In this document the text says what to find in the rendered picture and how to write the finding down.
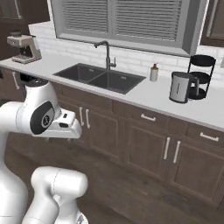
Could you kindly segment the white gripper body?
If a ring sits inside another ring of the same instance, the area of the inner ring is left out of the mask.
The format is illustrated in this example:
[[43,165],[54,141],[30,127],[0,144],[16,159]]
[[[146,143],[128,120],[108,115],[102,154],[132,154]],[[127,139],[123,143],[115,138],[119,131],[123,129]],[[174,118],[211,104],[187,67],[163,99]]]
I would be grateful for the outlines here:
[[57,119],[52,122],[49,128],[44,131],[39,137],[54,137],[54,138],[72,138],[79,139],[82,134],[82,128],[79,121],[74,118],[69,121],[67,119]]

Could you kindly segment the brown panel under sink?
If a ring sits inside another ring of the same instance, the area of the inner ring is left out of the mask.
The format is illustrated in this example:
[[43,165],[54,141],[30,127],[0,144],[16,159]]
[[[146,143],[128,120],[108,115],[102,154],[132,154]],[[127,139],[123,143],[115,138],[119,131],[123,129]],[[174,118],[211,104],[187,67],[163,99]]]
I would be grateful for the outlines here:
[[92,94],[86,91],[79,90],[74,87],[60,86],[61,96],[70,102],[82,102],[111,112],[113,110],[113,101],[107,97]]

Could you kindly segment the black double sink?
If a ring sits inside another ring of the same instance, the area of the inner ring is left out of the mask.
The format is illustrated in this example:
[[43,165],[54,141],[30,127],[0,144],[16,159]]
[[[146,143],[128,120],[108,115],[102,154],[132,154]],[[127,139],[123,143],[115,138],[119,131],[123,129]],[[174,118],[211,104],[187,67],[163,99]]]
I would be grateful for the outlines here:
[[107,71],[105,68],[78,63],[59,71],[55,76],[126,95],[144,80],[143,76]]

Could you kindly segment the brown drawer front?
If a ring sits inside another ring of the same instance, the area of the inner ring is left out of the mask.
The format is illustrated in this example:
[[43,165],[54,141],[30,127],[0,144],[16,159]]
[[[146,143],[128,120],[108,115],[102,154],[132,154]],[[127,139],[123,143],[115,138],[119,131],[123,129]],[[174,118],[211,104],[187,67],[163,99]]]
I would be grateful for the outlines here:
[[[148,117],[156,117],[157,120],[155,122],[148,121],[146,119],[141,118],[141,114],[145,114]],[[144,108],[138,108],[133,107],[132,108],[132,116],[131,118],[137,122],[148,124],[152,127],[156,127],[159,129],[167,129],[168,123],[169,123],[169,117],[167,115],[162,115],[158,112],[144,109]]]
[[[200,132],[203,132],[204,134],[210,137],[218,137],[219,142],[211,141],[209,139],[201,137]],[[215,129],[210,129],[197,124],[189,123],[187,126],[185,136],[193,140],[199,141],[203,144],[210,144],[216,147],[224,147],[224,132]]]

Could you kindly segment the black sink tap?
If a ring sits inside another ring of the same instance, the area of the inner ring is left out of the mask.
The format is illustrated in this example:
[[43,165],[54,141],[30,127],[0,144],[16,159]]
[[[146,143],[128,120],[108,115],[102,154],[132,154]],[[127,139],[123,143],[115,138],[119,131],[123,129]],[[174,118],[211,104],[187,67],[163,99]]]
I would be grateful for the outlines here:
[[97,48],[98,46],[106,46],[106,69],[107,69],[107,71],[109,71],[111,67],[116,67],[116,58],[114,58],[113,63],[110,61],[109,42],[106,40],[103,40],[101,42],[94,43],[95,48]]

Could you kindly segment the beige coffee machine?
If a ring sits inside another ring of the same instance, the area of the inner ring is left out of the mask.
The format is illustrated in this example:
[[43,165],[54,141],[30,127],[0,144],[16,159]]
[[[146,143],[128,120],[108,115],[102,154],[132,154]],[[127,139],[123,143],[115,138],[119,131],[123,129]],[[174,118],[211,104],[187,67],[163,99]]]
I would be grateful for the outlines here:
[[19,49],[19,55],[11,58],[14,62],[29,64],[42,59],[41,51],[35,36],[24,35],[20,30],[13,30],[7,37],[7,43]]

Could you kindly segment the white soap dispenser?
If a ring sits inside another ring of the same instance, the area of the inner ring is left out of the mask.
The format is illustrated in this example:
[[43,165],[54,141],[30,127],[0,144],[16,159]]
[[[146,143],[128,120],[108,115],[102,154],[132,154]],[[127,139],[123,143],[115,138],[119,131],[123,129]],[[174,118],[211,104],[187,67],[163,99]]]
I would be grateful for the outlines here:
[[158,67],[157,64],[154,64],[153,67],[150,69],[150,81],[157,81],[158,80]]

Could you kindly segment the silver electric kettle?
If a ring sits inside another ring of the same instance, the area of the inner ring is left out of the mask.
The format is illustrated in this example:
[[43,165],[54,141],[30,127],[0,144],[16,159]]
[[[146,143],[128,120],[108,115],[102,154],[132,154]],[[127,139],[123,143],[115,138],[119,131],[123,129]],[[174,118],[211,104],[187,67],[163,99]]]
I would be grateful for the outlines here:
[[191,73],[172,72],[169,99],[177,103],[187,103],[190,94],[190,88],[193,83],[196,87],[196,95],[198,95],[200,81],[197,77],[193,76]]

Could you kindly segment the grey window with blinds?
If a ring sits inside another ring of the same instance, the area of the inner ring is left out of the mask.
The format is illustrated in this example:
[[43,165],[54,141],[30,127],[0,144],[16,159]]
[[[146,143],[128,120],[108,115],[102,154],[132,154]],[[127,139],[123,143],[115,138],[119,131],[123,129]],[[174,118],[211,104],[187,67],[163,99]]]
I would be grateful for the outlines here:
[[50,0],[59,39],[188,57],[207,0]]

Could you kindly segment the brown wall cupboard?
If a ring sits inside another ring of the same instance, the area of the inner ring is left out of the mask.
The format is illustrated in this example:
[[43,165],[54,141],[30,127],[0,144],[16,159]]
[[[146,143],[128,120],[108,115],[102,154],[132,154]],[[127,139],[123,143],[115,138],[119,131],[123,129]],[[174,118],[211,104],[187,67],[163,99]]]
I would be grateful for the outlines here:
[[0,0],[0,20],[22,25],[47,22],[47,0]]
[[200,43],[224,47],[224,0],[209,0]]

